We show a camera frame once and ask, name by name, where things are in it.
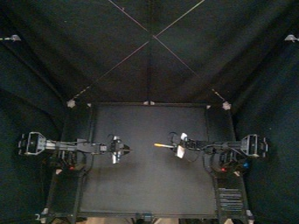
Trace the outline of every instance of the black fabric wall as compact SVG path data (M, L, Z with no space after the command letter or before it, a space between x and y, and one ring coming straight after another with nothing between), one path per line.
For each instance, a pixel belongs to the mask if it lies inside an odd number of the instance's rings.
M236 100L238 137L258 133L271 140L270 159L254 161L248 201L258 223L298 223L299 192L299 43L283 42L252 73Z
M1 17L1 36L15 32ZM20 157L23 133L59 139L65 114L61 98L25 44L0 43L0 223L25 221L44 208L44 156Z

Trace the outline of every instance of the wire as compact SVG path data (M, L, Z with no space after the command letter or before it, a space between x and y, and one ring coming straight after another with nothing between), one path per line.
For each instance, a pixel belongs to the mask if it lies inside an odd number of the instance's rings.
M95 155L91 154L91 164L89 164L89 168L88 168L88 170L87 170L85 173L84 173L85 176L89 175L89 171L92 170L92 167L93 167L93 161L95 161Z
M194 162L196 162L198 161L198 159L199 159L199 157L200 157L200 152L198 152L198 156L196 156L196 158L194 159L194 160L190 160L188 158L187 158L187 161L190 162L190 163L194 163Z

